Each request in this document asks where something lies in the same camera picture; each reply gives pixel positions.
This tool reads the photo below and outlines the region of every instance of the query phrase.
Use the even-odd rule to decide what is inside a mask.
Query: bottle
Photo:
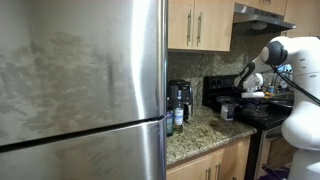
[[[177,102],[174,106],[173,113],[174,113],[174,131],[177,133],[182,133],[183,105],[181,102],[181,90],[178,91]]]
[[[166,121],[167,121],[167,137],[169,137],[173,135],[173,111],[172,110],[167,111]]]

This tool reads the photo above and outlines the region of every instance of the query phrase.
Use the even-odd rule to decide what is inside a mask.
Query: wooden cabinet
[[[320,0],[288,0],[285,22],[296,24],[295,29],[285,32],[288,37],[320,35]]]
[[[167,180],[244,179],[250,137],[185,162],[167,171]]]
[[[229,51],[234,0],[169,0],[169,49]]]
[[[287,5],[287,0],[236,0],[236,2],[280,15],[284,15]]]

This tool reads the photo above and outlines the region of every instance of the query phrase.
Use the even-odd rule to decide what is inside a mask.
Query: cable
[[[293,87],[293,88],[297,89],[298,91],[302,92],[304,95],[306,95],[307,97],[312,99],[314,102],[316,102],[318,105],[320,105],[320,100],[317,97],[313,96],[312,94],[310,94],[309,92],[304,90],[298,84],[296,84],[295,82],[291,81],[288,77],[283,76],[281,73],[279,73],[279,71],[277,70],[277,68],[274,65],[270,65],[270,66],[274,70],[274,72],[277,73],[291,87]]]

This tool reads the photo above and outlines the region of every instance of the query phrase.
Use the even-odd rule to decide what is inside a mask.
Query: oven
[[[236,76],[205,77],[202,104],[220,113],[221,102],[217,99],[223,96],[226,103],[237,104],[235,120],[257,129],[257,133],[251,136],[245,173],[246,180],[256,180],[265,174],[261,168],[263,164],[275,169],[291,162],[295,149],[284,140],[281,134],[281,124],[291,112],[273,108],[264,100],[241,99],[241,93],[233,88],[233,80]],[[284,145],[281,149],[278,148],[279,142],[281,142],[280,145]],[[280,163],[279,159],[283,157],[279,156],[279,153],[285,153],[286,157]]]

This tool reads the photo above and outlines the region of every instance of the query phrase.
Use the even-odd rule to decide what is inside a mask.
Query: white robot
[[[244,98],[262,97],[255,92],[262,85],[259,72],[290,64],[295,102],[291,115],[282,124],[284,138],[299,148],[290,169],[289,180],[320,180],[320,39],[319,37],[276,37],[249,63],[234,81],[247,92]]]

